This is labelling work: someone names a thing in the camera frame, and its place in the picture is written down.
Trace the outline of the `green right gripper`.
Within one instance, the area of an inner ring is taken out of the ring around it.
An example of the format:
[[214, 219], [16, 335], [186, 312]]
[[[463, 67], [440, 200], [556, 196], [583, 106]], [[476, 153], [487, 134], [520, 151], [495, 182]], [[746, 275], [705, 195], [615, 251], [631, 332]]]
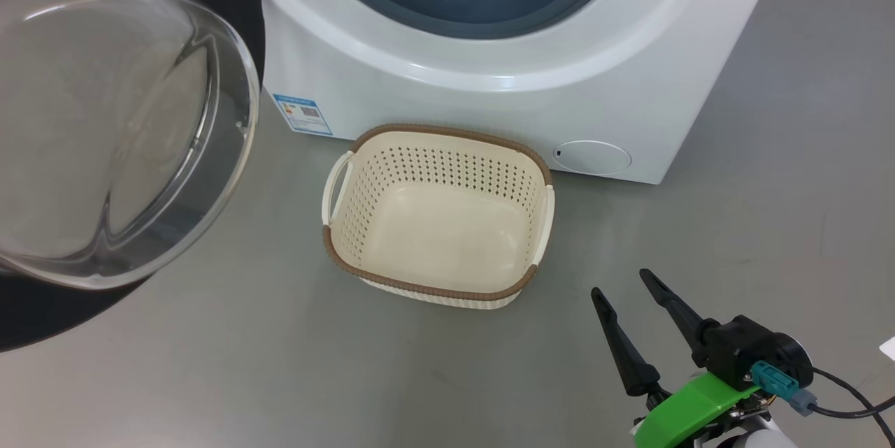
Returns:
[[[698, 315], [652, 270], [642, 268], [639, 276], [654, 301], [668, 312], [680, 330], [691, 349], [694, 365], [705, 368], [706, 333], [720, 323]], [[701, 447], [767, 411], [767, 393], [756, 386], [737, 391], [710, 373], [691, 379], [677, 393], [668, 393], [659, 385], [661, 375], [624, 333], [617, 312], [598, 287], [591, 290], [591, 300], [624, 391], [629, 396], [647, 398], [648, 413], [633, 428], [636, 447]]]

